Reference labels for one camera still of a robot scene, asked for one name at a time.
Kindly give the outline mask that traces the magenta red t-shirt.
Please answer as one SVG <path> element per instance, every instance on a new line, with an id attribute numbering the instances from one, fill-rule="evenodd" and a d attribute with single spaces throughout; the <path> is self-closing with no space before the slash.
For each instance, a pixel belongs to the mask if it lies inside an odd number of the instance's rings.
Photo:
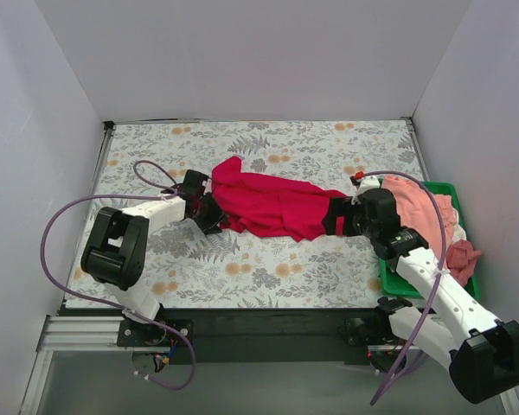
<path id="1" fill-rule="evenodd" d="M 260 238 L 291 237 L 299 242 L 325 235 L 322 220 L 330 200 L 344 194 L 301 182 L 241 170 L 228 158 L 212 171 L 213 197 L 227 216 L 222 226 Z"/>

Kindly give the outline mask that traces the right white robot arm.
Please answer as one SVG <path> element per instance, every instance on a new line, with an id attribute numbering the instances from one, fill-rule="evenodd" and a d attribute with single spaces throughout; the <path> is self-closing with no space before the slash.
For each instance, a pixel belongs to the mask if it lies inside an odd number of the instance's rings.
<path id="1" fill-rule="evenodd" d="M 410 339 L 436 360 L 459 393 L 478 404 L 519 386 L 519 323 L 504 322 L 439 267 L 434 252 L 414 229 L 400 223 L 396 201 L 384 188 L 357 197 L 333 198 L 323 219 L 328 235 L 369 238 L 375 254 L 412 285 L 438 323 L 420 320 L 407 300 L 381 301 L 375 336 L 384 343 Z"/>

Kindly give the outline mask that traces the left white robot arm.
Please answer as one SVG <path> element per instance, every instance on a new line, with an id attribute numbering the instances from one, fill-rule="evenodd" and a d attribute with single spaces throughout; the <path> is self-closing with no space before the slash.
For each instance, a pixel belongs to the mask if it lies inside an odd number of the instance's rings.
<path id="1" fill-rule="evenodd" d="M 138 322 L 137 335 L 147 345 L 160 344 L 167 334 L 165 322 L 157 318 L 160 303 L 140 280 L 148 238 L 185 219 L 206 235 L 219 233 L 227 216 L 207 190 L 210 181 L 189 170 L 182 183 L 163 190 L 158 199 L 123 209 L 103 207 L 93 223 L 80 267 L 105 285 L 125 316 Z"/>

